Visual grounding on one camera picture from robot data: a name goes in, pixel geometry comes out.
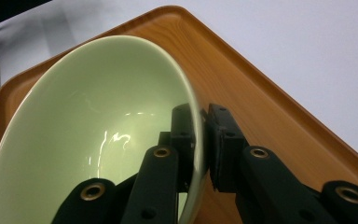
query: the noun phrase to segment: black plastic part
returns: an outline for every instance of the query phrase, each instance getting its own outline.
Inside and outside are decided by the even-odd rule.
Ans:
[[[235,204],[237,205],[237,210],[240,213],[243,223],[247,224],[259,224],[265,223],[265,214],[263,209],[258,204],[257,198],[250,193],[251,190],[248,189],[247,185],[241,186],[242,190],[249,190],[247,194],[237,193],[235,195]]]
[[[172,110],[171,137],[168,145],[174,147],[179,155],[179,192],[188,192],[193,175],[195,146],[189,104],[179,105]]]
[[[0,0],[0,22],[51,0]]]
[[[178,154],[174,148],[148,149],[121,223],[176,223],[177,177]]]
[[[120,223],[135,179],[133,175],[117,186],[101,178],[80,183],[62,203],[52,223]],[[103,196],[94,201],[82,200],[82,190],[95,183],[104,184]]]
[[[358,223],[358,186],[346,181],[327,182],[320,200],[339,223]]]
[[[103,185],[104,193],[98,199],[85,201],[80,197],[81,192],[92,184]],[[114,195],[115,185],[109,180],[92,178],[84,181],[65,199],[52,223],[105,223]]]
[[[171,133],[170,132],[160,132],[158,137],[158,145],[169,145],[171,143]]]
[[[231,113],[221,105],[209,105],[206,119],[207,148],[211,150],[210,169],[213,186],[220,192],[236,192],[236,161],[249,146]]]
[[[241,153],[241,176],[248,188],[239,192],[254,197],[262,210],[263,223],[336,223],[279,158],[264,147],[247,147]]]

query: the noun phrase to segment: wooden tray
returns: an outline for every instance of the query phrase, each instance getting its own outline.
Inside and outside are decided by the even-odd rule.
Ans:
[[[317,190],[337,179],[358,185],[358,154],[185,9],[160,7],[95,38],[108,35],[136,35],[166,49],[204,108],[227,107],[249,142],[272,149],[302,183]],[[28,90],[69,51],[1,88],[0,140]],[[241,223],[234,195],[213,192],[208,180],[196,223]]]

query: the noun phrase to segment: white surface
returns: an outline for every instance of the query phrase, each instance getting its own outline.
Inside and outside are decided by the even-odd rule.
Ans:
[[[2,82],[164,5],[189,10],[358,151],[358,1],[53,0],[0,23]]]

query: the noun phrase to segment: ceramic bowl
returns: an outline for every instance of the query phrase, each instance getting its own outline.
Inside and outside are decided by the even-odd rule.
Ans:
[[[119,184],[190,104],[194,173],[180,199],[181,222],[197,212],[204,174],[199,106],[186,75],[159,46],[110,36],[54,64],[26,95],[0,144],[0,223],[49,223],[80,182]]]

